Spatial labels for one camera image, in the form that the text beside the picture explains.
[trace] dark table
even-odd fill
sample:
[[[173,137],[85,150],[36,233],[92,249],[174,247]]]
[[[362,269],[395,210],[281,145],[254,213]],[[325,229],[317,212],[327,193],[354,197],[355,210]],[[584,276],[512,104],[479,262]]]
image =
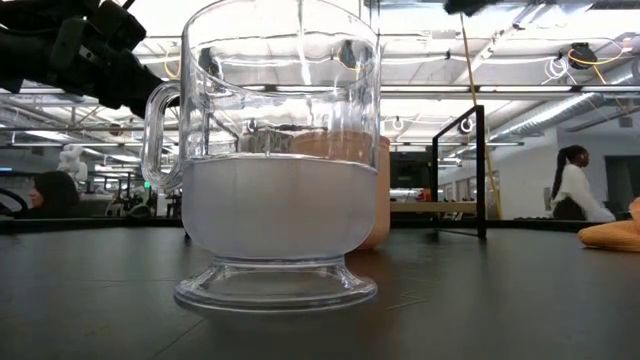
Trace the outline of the dark table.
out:
[[[0,359],[639,359],[640,254],[574,234],[394,230],[348,257],[375,301],[334,312],[200,313],[175,283],[210,254],[182,229],[0,237]]]

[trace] mug handle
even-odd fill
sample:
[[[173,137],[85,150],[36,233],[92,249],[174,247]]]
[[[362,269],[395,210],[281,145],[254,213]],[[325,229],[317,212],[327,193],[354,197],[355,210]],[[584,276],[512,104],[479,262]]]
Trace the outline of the mug handle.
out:
[[[162,142],[164,140],[164,111],[171,101],[180,96],[180,82],[168,81],[158,86],[147,101],[142,137],[142,176],[152,185],[164,190],[173,190],[182,185],[180,158],[167,174],[160,169]]]

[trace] tan cup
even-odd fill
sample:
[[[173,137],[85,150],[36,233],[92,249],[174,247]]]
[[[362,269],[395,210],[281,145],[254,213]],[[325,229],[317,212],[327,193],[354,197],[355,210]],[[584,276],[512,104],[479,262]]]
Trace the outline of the tan cup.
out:
[[[362,133],[308,133],[293,139],[291,153],[310,156],[327,156],[330,159],[361,161],[362,153],[371,144],[371,137]],[[380,137],[380,167],[378,170],[378,190],[376,193],[376,219],[367,239],[359,250],[373,249],[389,236],[391,227],[391,163],[389,159],[389,139]]]

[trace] person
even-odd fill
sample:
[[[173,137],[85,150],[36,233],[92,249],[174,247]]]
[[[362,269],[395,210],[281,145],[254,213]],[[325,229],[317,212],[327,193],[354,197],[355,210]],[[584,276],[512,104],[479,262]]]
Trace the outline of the person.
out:
[[[558,220],[611,222],[615,217],[593,197],[582,171],[589,165],[589,152],[572,145],[558,152],[558,166],[551,191],[553,217]]]
[[[11,214],[16,219],[59,219],[76,216],[80,195],[71,177],[62,171],[50,171],[33,179],[29,192],[31,208]]]

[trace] clear glass mug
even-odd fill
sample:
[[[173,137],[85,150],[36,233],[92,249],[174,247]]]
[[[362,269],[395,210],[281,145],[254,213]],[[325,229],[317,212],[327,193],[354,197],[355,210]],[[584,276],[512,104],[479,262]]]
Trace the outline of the clear glass mug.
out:
[[[182,186],[182,221],[212,266],[176,287],[242,311],[340,307],[376,287],[344,267],[375,217],[378,37],[320,0],[222,0],[182,34],[180,81],[147,104],[142,170]],[[179,161],[160,170],[180,98]]]

